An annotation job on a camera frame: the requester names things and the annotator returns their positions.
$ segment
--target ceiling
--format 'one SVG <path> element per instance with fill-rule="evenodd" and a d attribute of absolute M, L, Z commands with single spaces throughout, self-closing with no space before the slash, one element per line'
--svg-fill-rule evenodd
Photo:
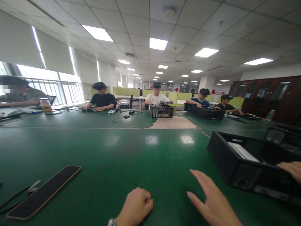
<path fill-rule="evenodd" d="M 26 0 L 0 0 L 0 9 L 99 62 L 113 64 L 118 72 L 139 74 L 144 81 L 158 76 L 161 82 L 191 85 L 192 80 L 214 76 L 216 82 L 231 82 L 243 72 L 301 61 L 300 0 L 33 1 L 65 27 Z M 172 18 L 164 6 L 175 8 Z M 114 42 L 96 40 L 81 25 L 104 28 Z M 150 49 L 149 37 L 167 40 L 166 49 Z M 195 56 L 204 47 L 219 52 L 208 58 Z M 244 64 L 262 57 L 274 61 Z M 135 72 L 117 59 L 128 60 Z M 159 64 L 168 68 L 158 68 Z M 195 69 L 203 72 L 191 73 Z"/>

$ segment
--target air vent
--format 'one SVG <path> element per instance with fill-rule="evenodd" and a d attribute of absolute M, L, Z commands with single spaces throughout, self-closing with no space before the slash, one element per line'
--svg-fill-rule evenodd
<path fill-rule="evenodd" d="M 214 69 L 217 69 L 217 68 L 220 68 L 220 67 L 222 67 L 222 66 L 215 67 L 215 68 L 213 68 L 213 69 L 210 69 L 210 70 L 208 70 L 208 71 L 212 71 L 212 70 L 214 70 Z"/>
<path fill-rule="evenodd" d="M 126 55 L 127 57 L 133 57 L 133 58 L 135 57 L 133 53 L 125 53 L 125 55 Z"/>

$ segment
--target person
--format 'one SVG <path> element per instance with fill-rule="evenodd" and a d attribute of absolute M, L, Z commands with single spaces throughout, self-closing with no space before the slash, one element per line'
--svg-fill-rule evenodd
<path fill-rule="evenodd" d="M 192 97 L 186 100 L 186 104 L 189 104 L 187 112 L 190 112 L 192 105 L 197 105 L 197 107 L 210 107 L 210 103 L 206 100 L 207 96 L 210 94 L 209 89 L 202 88 L 198 93 L 198 97 Z"/>
<path fill-rule="evenodd" d="M 228 104 L 229 101 L 232 100 L 232 99 L 233 99 L 233 97 L 231 97 L 228 94 L 222 95 L 220 97 L 221 103 L 219 103 L 216 106 L 219 107 L 221 110 L 224 110 L 226 112 L 226 114 L 228 114 L 230 112 L 236 112 L 237 114 L 244 115 L 244 113 L 241 110 L 239 110 L 239 109 L 233 107 L 232 105 Z"/>
<path fill-rule="evenodd" d="M 114 108 L 115 97 L 107 93 L 107 86 L 103 82 L 94 83 L 92 88 L 95 89 L 97 93 L 93 95 L 86 106 L 82 107 L 83 110 L 88 110 L 88 108 L 91 108 L 94 104 L 96 104 L 96 108 L 93 109 L 94 112 Z"/>
<path fill-rule="evenodd" d="M 160 94 L 162 84 L 160 82 L 153 83 L 153 90 L 154 93 L 148 94 L 145 99 L 146 105 L 166 105 L 168 103 L 173 104 L 173 100 L 169 99 L 163 94 Z"/>
<path fill-rule="evenodd" d="M 277 166 L 289 172 L 301 184 L 301 162 L 281 162 Z M 190 172 L 204 190 L 206 201 L 200 201 L 190 191 L 187 191 L 187 196 L 206 221 L 211 226 L 242 226 L 227 198 L 213 180 L 198 170 L 190 170 Z M 114 220 L 111 218 L 107 226 L 137 226 L 152 211 L 153 206 L 154 199 L 151 198 L 151 193 L 138 187 L 128 194 L 119 216 Z"/>
<path fill-rule="evenodd" d="M 16 76 L 0 77 L 0 85 L 3 89 L 9 89 L 10 93 L 0 96 L 0 107 L 17 107 L 40 104 L 40 98 L 47 98 L 41 90 L 31 88 L 29 82 Z"/>

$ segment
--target young man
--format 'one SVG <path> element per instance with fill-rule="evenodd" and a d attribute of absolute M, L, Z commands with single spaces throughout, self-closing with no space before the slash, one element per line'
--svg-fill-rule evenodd
<path fill-rule="evenodd" d="M 146 96 L 145 104 L 155 105 L 155 106 L 166 105 L 167 103 L 173 104 L 173 100 L 168 99 L 163 94 L 160 94 L 160 90 L 161 90 L 160 82 L 153 83 L 153 90 L 154 90 L 153 94 L 148 94 Z"/>
<path fill-rule="evenodd" d="M 96 104 L 96 108 L 94 108 L 93 111 L 103 111 L 114 108 L 115 97 L 107 93 L 107 86 L 103 82 L 94 83 L 92 87 L 97 91 L 97 94 L 94 94 L 90 102 L 82 107 L 83 110 L 91 108 L 94 104 Z"/>
<path fill-rule="evenodd" d="M 0 96 L 0 107 L 17 107 L 40 104 L 40 98 L 47 98 L 41 90 L 31 88 L 28 81 L 16 76 L 0 77 L 0 86 L 10 93 Z"/>
<path fill-rule="evenodd" d="M 192 97 L 186 100 L 186 104 L 189 104 L 187 112 L 191 111 L 192 105 L 197 105 L 197 107 L 210 107 L 210 103 L 206 101 L 207 96 L 210 94 L 209 89 L 202 88 L 198 93 L 198 97 Z"/>
<path fill-rule="evenodd" d="M 228 113 L 234 111 L 234 112 L 236 112 L 237 114 L 244 115 L 244 113 L 243 113 L 241 110 L 239 110 L 239 109 L 233 107 L 232 105 L 228 104 L 229 101 L 232 100 L 232 99 L 233 99 L 233 97 L 231 97 L 231 96 L 228 95 L 228 94 L 222 95 L 222 96 L 220 97 L 221 103 L 219 103 L 219 104 L 217 105 L 217 107 L 219 107 L 221 110 L 226 111 L 226 114 L 228 114 Z"/>

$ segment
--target white t-shirt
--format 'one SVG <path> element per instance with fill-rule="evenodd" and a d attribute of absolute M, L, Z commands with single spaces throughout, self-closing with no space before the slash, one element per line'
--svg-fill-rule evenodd
<path fill-rule="evenodd" d="M 169 98 L 163 94 L 159 94 L 157 97 L 154 94 L 148 94 L 146 96 L 146 100 L 160 102 L 161 100 L 169 101 Z"/>

